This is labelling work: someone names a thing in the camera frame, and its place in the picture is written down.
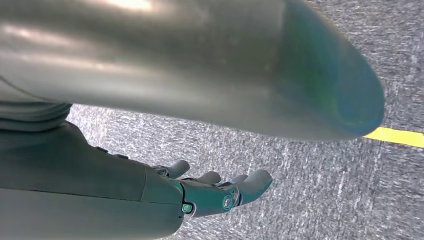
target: screw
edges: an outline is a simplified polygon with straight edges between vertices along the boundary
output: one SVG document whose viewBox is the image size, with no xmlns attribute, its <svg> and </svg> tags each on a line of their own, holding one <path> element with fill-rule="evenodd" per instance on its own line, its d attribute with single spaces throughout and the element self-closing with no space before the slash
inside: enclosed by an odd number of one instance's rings
<svg viewBox="0 0 424 240">
<path fill-rule="evenodd" d="M 191 213 L 193 210 L 193 207 L 190 204 L 183 204 L 182 205 L 182 212 L 185 214 Z"/>
<path fill-rule="evenodd" d="M 222 207 L 224 208 L 225 211 L 229 211 L 232 207 L 233 207 L 233 196 L 231 195 L 226 195 L 224 197 L 224 200 L 222 202 Z"/>
</svg>

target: robot forearm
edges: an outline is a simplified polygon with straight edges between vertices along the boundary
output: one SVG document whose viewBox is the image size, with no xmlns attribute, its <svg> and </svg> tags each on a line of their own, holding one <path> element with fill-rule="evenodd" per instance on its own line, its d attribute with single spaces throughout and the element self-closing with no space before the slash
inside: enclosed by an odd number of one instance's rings
<svg viewBox="0 0 424 240">
<path fill-rule="evenodd" d="M 0 233 L 5 239 L 156 239 L 184 216 L 225 213 L 262 195 L 268 172 L 219 184 L 208 172 L 176 179 L 185 161 L 150 167 L 88 145 L 69 122 L 0 131 Z"/>
</svg>

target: metallic surface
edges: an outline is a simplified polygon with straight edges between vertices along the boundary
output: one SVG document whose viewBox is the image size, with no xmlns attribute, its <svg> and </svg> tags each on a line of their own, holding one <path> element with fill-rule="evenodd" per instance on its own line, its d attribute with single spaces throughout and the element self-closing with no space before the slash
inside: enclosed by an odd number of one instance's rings
<svg viewBox="0 0 424 240">
<path fill-rule="evenodd" d="M 0 76 L 1 96 L 22 93 L 9 101 L 294 139 L 353 139 L 383 117 L 364 58 L 298 0 L 3 0 Z"/>
</svg>

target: yellow line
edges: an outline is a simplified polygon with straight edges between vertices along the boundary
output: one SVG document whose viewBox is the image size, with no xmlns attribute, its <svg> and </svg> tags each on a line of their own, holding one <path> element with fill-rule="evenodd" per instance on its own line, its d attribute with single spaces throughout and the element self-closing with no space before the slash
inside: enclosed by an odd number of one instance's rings
<svg viewBox="0 0 424 240">
<path fill-rule="evenodd" d="M 379 127 L 364 138 L 424 148 L 424 133 Z"/>
</svg>

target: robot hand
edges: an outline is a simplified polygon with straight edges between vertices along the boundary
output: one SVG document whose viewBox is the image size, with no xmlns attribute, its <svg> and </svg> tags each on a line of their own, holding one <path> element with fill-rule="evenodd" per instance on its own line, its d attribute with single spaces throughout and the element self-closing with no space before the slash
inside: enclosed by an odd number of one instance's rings
<svg viewBox="0 0 424 240">
<path fill-rule="evenodd" d="M 209 171 L 199 178 L 177 179 L 185 174 L 190 165 L 184 160 L 169 167 L 153 166 L 157 173 L 171 181 L 183 195 L 182 211 L 189 217 L 222 214 L 234 207 L 258 199 L 271 185 L 273 178 L 263 169 L 250 175 L 242 174 L 231 181 L 221 182 L 217 172 Z"/>
</svg>

